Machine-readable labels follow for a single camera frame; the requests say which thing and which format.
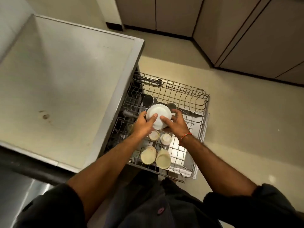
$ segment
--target person's left hand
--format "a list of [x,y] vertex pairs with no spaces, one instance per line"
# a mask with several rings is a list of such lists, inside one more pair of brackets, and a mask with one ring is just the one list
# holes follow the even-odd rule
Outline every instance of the person's left hand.
[[133,134],[136,136],[139,136],[141,139],[143,139],[145,136],[150,134],[153,129],[153,123],[156,121],[158,114],[154,114],[150,120],[147,122],[145,119],[146,111],[141,112],[137,118],[137,121],[134,124],[133,127]]

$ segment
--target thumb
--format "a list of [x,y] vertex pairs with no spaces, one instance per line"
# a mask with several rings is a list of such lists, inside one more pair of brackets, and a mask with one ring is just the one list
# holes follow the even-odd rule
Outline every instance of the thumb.
[[160,119],[162,120],[162,122],[166,123],[169,127],[173,125],[173,122],[171,122],[171,120],[169,118],[166,118],[165,116],[160,116]]
[[158,117],[158,114],[152,115],[152,117],[149,119],[148,123],[153,125],[153,123],[156,121],[157,117]]

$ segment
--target red bracelet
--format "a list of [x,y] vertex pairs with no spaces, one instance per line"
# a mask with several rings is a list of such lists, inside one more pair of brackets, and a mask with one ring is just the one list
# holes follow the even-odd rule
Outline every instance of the red bracelet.
[[189,135],[189,134],[191,134],[191,133],[187,133],[187,134],[183,135],[183,136],[180,138],[179,144],[178,144],[179,146],[181,145],[180,143],[181,143],[181,141],[183,140],[183,138],[186,137],[186,136]]

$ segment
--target person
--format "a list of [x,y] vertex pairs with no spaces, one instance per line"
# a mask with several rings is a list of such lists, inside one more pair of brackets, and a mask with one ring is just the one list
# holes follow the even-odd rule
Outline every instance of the person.
[[[104,227],[304,227],[302,219],[275,187],[257,186],[216,156],[189,133],[182,113],[161,116],[168,129],[188,150],[211,187],[203,201],[180,189],[170,179],[141,171],[114,196]],[[147,122],[142,112],[133,133],[123,142],[77,173],[65,184],[38,196],[20,213],[15,227],[86,227],[111,191],[132,153],[153,130],[158,115]]]

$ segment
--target forearm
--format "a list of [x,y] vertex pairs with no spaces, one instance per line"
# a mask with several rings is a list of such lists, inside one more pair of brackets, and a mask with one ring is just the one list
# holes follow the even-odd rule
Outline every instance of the forearm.
[[80,197],[87,221],[106,198],[141,139],[132,134],[67,181]]
[[186,136],[183,146],[191,154],[214,192],[231,195],[251,195],[257,185],[216,156],[193,136]]

